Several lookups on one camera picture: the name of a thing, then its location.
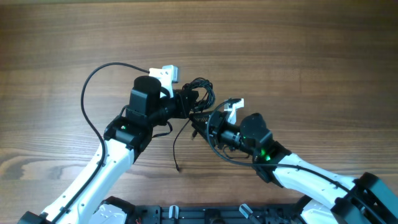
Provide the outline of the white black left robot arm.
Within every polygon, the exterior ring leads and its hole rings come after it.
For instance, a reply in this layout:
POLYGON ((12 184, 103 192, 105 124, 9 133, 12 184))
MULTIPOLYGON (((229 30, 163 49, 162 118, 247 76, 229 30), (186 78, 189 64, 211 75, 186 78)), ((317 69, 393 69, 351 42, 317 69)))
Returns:
POLYGON ((110 188, 154 138, 153 128, 187 118, 197 98, 196 90, 168 90, 155 77, 136 78, 126 114, 108 124, 88 165, 41 214, 25 212, 19 223, 89 223, 110 188))

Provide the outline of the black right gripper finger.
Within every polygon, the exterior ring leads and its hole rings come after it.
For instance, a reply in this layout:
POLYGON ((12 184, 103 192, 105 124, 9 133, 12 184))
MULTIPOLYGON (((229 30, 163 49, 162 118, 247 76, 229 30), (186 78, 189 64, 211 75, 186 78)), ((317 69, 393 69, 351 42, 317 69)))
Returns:
POLYGON ((208 130, 210 131, 209 137, 212 143, 214 143, 214 137, 212 134, 212 125, 209 125, 209 129, 207 130, 207 124, 206 123, 192 123, 192 128, 194 129, 194 131, 192 132, 192 137, 191 139, 194 140, 197 136, 201 136, 206 142, 208 142, 207 140, 207 132, 208 130))
POLYGON ((190 121, 195 125, 206 125, 209 121, 211 112, 192 113, 189 116, 190 121))

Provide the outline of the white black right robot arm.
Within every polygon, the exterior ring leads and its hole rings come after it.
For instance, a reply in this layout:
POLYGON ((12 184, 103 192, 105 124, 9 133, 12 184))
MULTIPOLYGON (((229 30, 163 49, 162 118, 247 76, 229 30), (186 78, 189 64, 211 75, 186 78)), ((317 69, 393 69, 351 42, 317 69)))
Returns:
POLYGON ((212 148, 227 146, 252 157, 248 163, 264 182, 304 196, 295 206, 294 223, 397 223, 397 196, 376 175, 339 175, 312 165, 273 139, 259 113, 231 124, 227 113, 191 114, 195 131, 212 148))

